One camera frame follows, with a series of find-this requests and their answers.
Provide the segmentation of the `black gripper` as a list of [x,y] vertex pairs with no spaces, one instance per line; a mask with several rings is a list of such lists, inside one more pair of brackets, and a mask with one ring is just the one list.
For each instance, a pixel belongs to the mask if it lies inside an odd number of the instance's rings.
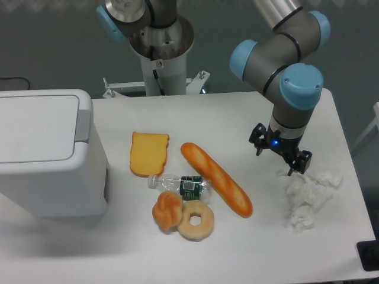
[[312,153],[307,150],[300,151],[298,145],[303,136],[297,138],[282,138],[279,136],[280,131],[272,131],[270,128],[266,131],[263,124],[258,123],[252,130],[249,142],[256,148],[256,156],[259,156],[263,150],[268,147],[279,154],[290,167],[287,175],[291,176],[293,172],[304,174],[309,168]]

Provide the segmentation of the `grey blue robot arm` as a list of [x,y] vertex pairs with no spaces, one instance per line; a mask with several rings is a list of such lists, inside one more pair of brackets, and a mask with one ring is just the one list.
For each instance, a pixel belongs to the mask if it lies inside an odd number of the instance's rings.
[[[273,104],[269,126],[258,124],[249,141],[258,152],[279,154],[291,172],[304,173],[309,151],[298,145],[317,105],[324,80],[302,60],[330,37],[329,20],[306,11],[298,1],[256,1],[273,37],[263,44],[241,42],[230,57],[230,70]],[[192,25],[176,1],[105,1],[97,16],[115,41],[128,40],[140,57],[146,94],[186,92],[187,53],[194,43]]]

